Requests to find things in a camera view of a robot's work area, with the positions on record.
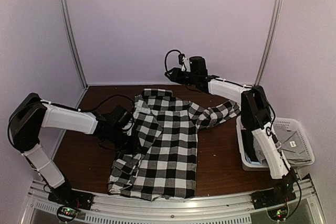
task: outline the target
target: shirt sleeve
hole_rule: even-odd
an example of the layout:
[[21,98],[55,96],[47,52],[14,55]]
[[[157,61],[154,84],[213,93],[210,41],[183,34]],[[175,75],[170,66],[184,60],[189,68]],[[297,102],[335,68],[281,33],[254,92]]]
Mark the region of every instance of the shirt sleeve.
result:
[[227,101],[216,107],[205,109],[191,102],[189,117],[198,130],[207,129],[234,118],[240,113],[237,103]]

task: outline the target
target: vent grille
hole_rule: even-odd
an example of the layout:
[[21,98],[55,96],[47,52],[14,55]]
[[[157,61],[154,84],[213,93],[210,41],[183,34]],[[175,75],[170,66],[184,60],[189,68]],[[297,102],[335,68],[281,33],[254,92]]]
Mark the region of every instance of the vent grille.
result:
[[35,207],[36,207],[37,209],[43,210],[43,211],[45,211],[45,212],[49,212],[49,213],[51,213],[51,214],[55,214],[56,211],[57,211],[57,208],[56,208],[56,207],[51,206],[51,205],[49,205],[49,204],[47,204],[47,203],[44,203],[44,202],[40,202],[40,201],[36,202]]
[[[109,217],[96,216],[86,214],[85,221],[91,224],[154,224],[159,222],[138,222],[138,221],[121,221],[115,220]],[[251,224],[250,215],[243,215],[238,217],[225,218],[220,221],[208,221],[208,222],[188,222],[189,224]]]

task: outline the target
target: white label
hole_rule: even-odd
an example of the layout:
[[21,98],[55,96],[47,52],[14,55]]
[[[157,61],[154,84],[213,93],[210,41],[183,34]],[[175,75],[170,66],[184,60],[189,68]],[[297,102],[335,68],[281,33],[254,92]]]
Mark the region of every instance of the white label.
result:
[[293,148],[293,147],[296,147],[296,143],[295,143],[295,141],[290,141],[289,143],[290,143],[290,146],[292,146],[292,148]]
[[148,108],[143,108],[143,107],[136,107],[135,110],[137,112],[142,112],[142,113],[145,113],[145,114],[150,114],[151,113],[151,110],[148,109]]

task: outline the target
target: metal frame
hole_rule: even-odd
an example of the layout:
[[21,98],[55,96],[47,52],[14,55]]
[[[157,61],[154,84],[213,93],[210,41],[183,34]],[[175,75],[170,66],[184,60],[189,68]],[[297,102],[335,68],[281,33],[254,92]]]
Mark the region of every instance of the metal frame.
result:
[[[21,214],[21,224],[31,223],[34,209],[56,213],[59,205],[48,201],[48,193],[43,190],[44,182],[34,180],[25,201],[25,210]],[[307,199],[309,208],[316,224],[324,224],[315,188],[310,179],[300,181],[302,199]],[[297,199],[299,190],[294,186]],[[155,202],[109,196],[93,193],[94,199],[91,210],[83,210],[78,216],[85,223],[124,223],[124,224],[164,224],[164,223],[234,223],[230,220],[244,220],[236,223],[250,222],[250,215],[266,209],[255,210],[251,202],[252,192],[231,194],[224,196],[195,197],[192,199],[166,200]]]
[[274,40],[275,31],[276,31],[277,24],[278,24],[278,21],[279,21],[281,7],[282,7],[282,0],[274,0],[271,23],[270,23],[270,26],[269,26],[267,40],[266,40],[266,44],[265,44],[265,48],[264,48],[264,54],[263,54],[263,57],[262,57],[262,60],[261,60],[261,63],[260,63],[260,67],[259,67],[258,75],[257,75],[256,81],[255,81],[255,85],[260,84],[262,76],[264,75],[267,60],[268,60],[268,57],[269,57],[269,54],[270,54],[270,51],[271,51],[271,48],[272,48],[272,43],[273,43],[273,40]]
[[65,24],[66,34],[67,34],[67,38],[68,38],[68,41],[69,41],[71,54],[72,54],[72,57],[73,57],[73,60],[74,60],[74,63],[75,63],[76,71],[77,71],[77,74],[79,76],[80,84],[81,84],[82,88],[85,89],[85,88],[88,87],[88,84],[86,82],[83,67],[82,67],[82,65],[80,63],[80,59],[79,59],[77,46],[76,46],[76,42],[75,42],[75,38],[74,38],[74,33],[72,31],[72,26],[71,26],[71,22],[70,22],[70,15],[69,15],[67,0],[59,0],[59,1],[60,1],[60,4],[61,4],[61,9],[62,9],[63,20],[64,20],[64,24]]

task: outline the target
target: shirt collar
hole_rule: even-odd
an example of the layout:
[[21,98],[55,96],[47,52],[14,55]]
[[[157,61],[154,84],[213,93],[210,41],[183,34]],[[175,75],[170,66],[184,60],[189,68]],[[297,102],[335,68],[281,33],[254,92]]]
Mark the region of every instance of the shirt collar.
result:
[[144,89],[141,93],[142,97],[172,97],[173,92],[165,89]]

